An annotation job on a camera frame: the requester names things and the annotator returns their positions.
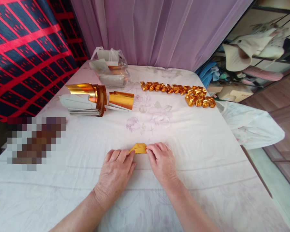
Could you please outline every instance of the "plastic bag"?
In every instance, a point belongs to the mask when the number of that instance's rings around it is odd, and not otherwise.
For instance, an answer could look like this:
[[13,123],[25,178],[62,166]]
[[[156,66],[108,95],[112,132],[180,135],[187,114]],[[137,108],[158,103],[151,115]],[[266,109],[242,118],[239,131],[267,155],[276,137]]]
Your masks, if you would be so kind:
[[240,145],[247,150],[273,145],[285,132],[268,112],[229,101],[216,101],[217,108]]
[[121,50],[104,50],[103,47],[97,47],[89,65],[105,86],[121,88],[130,80],[128,64]]

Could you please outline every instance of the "bed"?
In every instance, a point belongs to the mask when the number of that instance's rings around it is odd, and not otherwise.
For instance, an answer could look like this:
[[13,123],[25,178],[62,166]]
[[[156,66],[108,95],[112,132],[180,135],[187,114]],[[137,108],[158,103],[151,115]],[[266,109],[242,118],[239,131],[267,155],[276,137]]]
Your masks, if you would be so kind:
[[[289,231],[217,108],[189,107],[184,96],[140,87],[140,81],[203,86],[198,76],[148,66],[128,70],[131,81],[119,91],[134,94],[132,112],[70,116],[58,97],[69,93],[64,86],[37,115],[66,117],[65,138],[52,147],[55,167],[23,171],[7,163],[10,150],[2,153],[0,231],[50,230],[95,186],[109,150],[155,142],[168,144],[179,178],[221,231]],[[98,79],[86,62],[67,84],[88,82]],[[135,161],[126,191],[97,231],[182,231],[147,155],[137,154]]]

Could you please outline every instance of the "right hand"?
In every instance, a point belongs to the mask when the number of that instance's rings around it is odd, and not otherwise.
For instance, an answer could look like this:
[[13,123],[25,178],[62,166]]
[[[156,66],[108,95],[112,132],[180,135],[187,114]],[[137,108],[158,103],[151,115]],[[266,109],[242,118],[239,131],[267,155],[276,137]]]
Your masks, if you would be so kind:
[[146,147],[151,169],[156,178],[167,189],[176,188],[180,180],[177,177],[175,158],[164,143],[155,143]]

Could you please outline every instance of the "pink flower print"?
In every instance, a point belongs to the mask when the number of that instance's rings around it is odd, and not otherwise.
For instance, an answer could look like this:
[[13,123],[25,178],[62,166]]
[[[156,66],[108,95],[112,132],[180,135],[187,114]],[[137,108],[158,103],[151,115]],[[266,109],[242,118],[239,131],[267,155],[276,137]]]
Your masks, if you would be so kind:
[[132,132],[139,130],[141,128],[141,125],[136,117],[132,117],[127,120],[126,128]]

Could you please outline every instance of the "white cloth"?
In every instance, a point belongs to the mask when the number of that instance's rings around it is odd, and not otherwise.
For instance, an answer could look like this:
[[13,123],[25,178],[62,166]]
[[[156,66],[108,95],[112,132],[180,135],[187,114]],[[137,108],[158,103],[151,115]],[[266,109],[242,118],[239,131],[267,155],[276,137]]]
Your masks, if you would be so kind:
[[[140,81],[203,86],[186,70],[129,66],[132,112],[107,110],[103,117],[70,116],[58,96],[38,117],[66,117],[66,168],[17,171],[0,156],[0,231],[47,231],[72,211],[98,181],[110,149],[167,142],[179,178],[221,231],[289,231],[217,108],[189,107],[184,96],[142,91]],[[67,84],[96,83],[88,63]],[[182,231],[146,154],[126,191],[105,214],[98,231]]]

